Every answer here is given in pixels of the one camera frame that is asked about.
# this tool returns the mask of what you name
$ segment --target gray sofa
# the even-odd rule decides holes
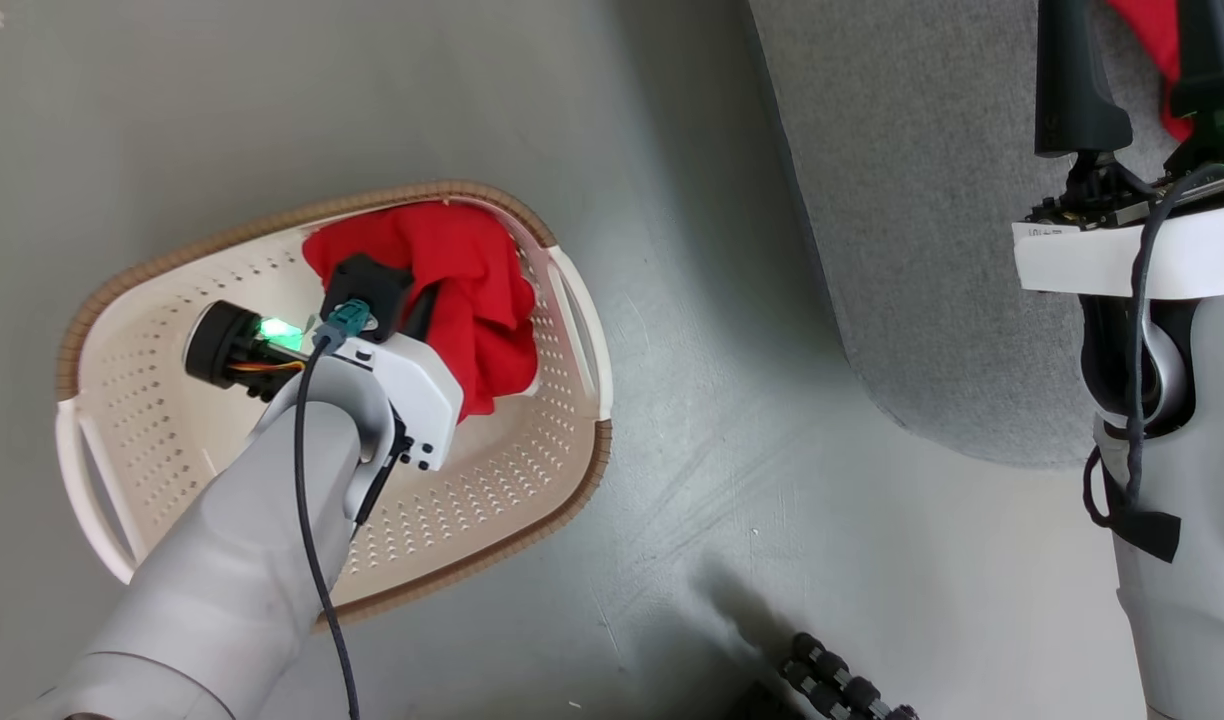
[[[1091,447],[1073,298],[1022,291],[1009,223],[1064,186],[1033,157],[1033,0],[750,0],[792,174],[851,366],[919,436],[1015,465]],[[1095,5],[1124,163],[1175,146],[1160,80]]]

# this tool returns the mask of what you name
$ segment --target gray fabric surface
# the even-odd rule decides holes
[[[1073,298],[1020,290],[1010,223],[1064,186],[1033,157],[1033,0],[752,0],[851,366],[919,436],[1015,465],[1082,460],[1092,405]],[[1136,143],[1162,171],[1159,73],[1097,27]]]

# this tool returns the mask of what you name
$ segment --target red cloth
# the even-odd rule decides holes
[[[1176,40],[1176,0],[1108,0],[1132,27],[1146,53],[1159,65],[1166,82],[1164,127],[1176,140],[1191,133],[1191,120],[1171,118],[1171,86],[1180,78],[1180,50]]]
[[[425,342],[461,383],[466,415],[492,414],[497,397],[528,389],[536,377],[531,284],[517,246],[487,211],[419,202],[348,218],[311,234],[301,247],[319,278],[359,252],[392,268],[410,268],[411,298],[438,283]]]

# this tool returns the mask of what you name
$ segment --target green light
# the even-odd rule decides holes
[[[279,318],[261,318],[261,337],[269,340],[272,345],[285,347],[288,350],[301,350],[301,338],[305,337],[299,328],[284,323]]]

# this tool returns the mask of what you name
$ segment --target brown woven rim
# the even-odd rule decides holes
[[[179,266],[192,263],[192,261],[203,258],[206,255],[236,246],[239,242],[263,238],[266,234],[285,231],[289,228],[316,223],[346,213],[359,213],[360,211],[383,208],[383,206],[388,204],[425,200],[479,200],[487,202],[487,204],[492,204],[498,211],[504,211],[504,213],[515,218],[517,222],[523,224],[536,238],[540,245],[545,247],[558,245],[554,240],[554,234],[517,197],[487,186],[487,184],[470,181],[409,184],[408,186],[390,190],[344,197],[344,200],[316,202],[316,204],[306,204],[305,208],[291,209],[288,213],[255,220],[234,228],[230,231],[215,234],[213,238],[208,238],[208,240],[193,242],[193,245],[164,255],[158,260],[151,260],[149,263],[136,264],[132,268],[124,269],[122,273],[106,280],[99,290],[92,293],[73,316],[71,323],[69,323],[62,343],[60,343],[60,353],[56,356],[56,400],[71,400],[71,398],[78,394],[78,358],[83,350],[83,342],[87,340],[87,333],[91,332],[92,324],[95,323],[95,320],[99,318],[110,302],[114,302],[115,299],[125,291],[131,290],[131,288],[169,271],[174,271]],[[567,501],[563,501],[551,514],[519,530],[513,536],[502,539],[501,542],[492,544],[492,546],[485,547],[464,560],[453,562],[453,564],[435,571],[435,573],[430,573],[424,578],[394,587],[388,589],[388,591],[376,593],[373,596],[362,598],[362,600],[346,602],[346,605],[338,609],[341,620],[371,618],[371,616],[392,610],[404,602],[414,601],[416,598],[424,598],[426,594],[437,591],[437,589],[457,583],[457,580],[468,578],[479,571],[488,568],[491,564],[497,564],[497,562],[517,555],[517,552],[530,547],[531,544],[540,541],[540,539],[551,536],[554,530],[561,529],[572,518],[575,518],[577,512],[580,512],[585,507],[585,503],[594,496],[594,490],[599,487],[600,480],[603,479],[603,469],[607,468],[608,457],[612,452],[612,421],[599,420],[594,430],[594,448],[590,456],[590,464],[585,470],[585,478],[581,478],[579,486],[572,492],[572,496],[568,496]],[[323,626],[323,620],[319,618],[319,624],[316,626],[316,629],[321,629],[321,626]]]

